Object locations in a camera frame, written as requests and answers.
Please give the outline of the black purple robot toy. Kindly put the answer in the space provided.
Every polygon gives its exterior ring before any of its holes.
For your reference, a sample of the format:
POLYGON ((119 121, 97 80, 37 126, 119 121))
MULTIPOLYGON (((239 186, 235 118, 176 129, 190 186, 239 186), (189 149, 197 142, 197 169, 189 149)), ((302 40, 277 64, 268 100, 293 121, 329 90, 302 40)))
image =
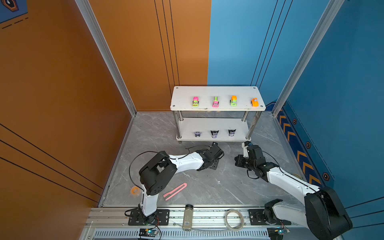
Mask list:
POLYGON ((234 137, 235 136, 235 134, 236 134, 236 129, 234 129, 234 130, 228 130, 228 132, 229 132, 229 137, 234 137))

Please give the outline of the orange toy car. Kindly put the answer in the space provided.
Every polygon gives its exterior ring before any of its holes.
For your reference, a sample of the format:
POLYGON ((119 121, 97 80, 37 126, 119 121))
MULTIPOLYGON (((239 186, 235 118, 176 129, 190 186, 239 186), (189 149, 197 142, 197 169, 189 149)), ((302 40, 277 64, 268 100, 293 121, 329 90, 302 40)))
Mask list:
POLYGON ((252 100, 251 100, 251 104, 252 104, 252 106, 253 107, 258 107, 259 106, 259 101, 258 101, 258 99, 257 98, 253 98, 252 100))

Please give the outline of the orange green toy truck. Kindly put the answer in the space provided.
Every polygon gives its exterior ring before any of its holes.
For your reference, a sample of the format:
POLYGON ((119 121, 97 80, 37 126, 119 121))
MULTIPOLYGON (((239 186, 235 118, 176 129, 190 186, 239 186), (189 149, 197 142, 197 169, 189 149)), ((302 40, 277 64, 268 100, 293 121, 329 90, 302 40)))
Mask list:
POLYGON ((236 107, 237 106, 237 96, 231 96, 230 105, 232 107, 236 107))

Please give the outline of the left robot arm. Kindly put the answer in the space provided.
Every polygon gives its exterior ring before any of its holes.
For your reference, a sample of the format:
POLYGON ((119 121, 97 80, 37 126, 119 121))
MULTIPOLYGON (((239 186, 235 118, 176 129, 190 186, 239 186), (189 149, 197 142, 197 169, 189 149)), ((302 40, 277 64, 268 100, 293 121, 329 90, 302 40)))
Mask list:
POLYGON ((157 152, 140 170, 142 201, 140 210, 144 217, 157 211, 159 193, 163 191, 174 175, 189 170, 215 170, 224 151, 213 142, 208 148, 196 150, 183 156, 169 155, 165 151, 157 152))

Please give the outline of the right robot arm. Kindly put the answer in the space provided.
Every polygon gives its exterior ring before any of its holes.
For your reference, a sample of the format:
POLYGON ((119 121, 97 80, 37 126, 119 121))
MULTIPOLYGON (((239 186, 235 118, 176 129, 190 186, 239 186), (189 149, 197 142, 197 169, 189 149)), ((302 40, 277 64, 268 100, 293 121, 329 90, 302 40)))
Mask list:
POLYGON ((353 223, 335 190, 318 187, 284 171, 278 164, 267 162, 258 145, 242 143, 243 154, 235 165, 252 171, 258 179, 275 185, 296 198, 300 205, 285 204, 275 199, 265 204, 263 220, 279 224, 286 220, 309 229, 319 240, 333 240, 353 228, 353 223))

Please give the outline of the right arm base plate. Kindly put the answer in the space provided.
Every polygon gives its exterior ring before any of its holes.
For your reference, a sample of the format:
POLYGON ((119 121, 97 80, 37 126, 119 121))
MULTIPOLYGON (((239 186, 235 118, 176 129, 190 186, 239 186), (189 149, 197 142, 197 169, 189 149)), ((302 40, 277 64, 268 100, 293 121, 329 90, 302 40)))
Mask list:
POLYGON ((252 226, 256 225, 291 225, 290 221, 280 220, 271 209, 249 209, 252 226))

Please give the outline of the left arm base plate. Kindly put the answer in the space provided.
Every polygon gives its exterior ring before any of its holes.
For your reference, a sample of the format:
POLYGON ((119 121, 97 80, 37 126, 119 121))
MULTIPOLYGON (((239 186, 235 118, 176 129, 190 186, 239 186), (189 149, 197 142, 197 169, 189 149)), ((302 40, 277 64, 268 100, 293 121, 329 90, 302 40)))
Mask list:
POLYGON ((167 226, 169 224, 170 210, 156 210, 155 213, 145 216, 140 209, 133 209, 129 214, 129 226, 167 226))

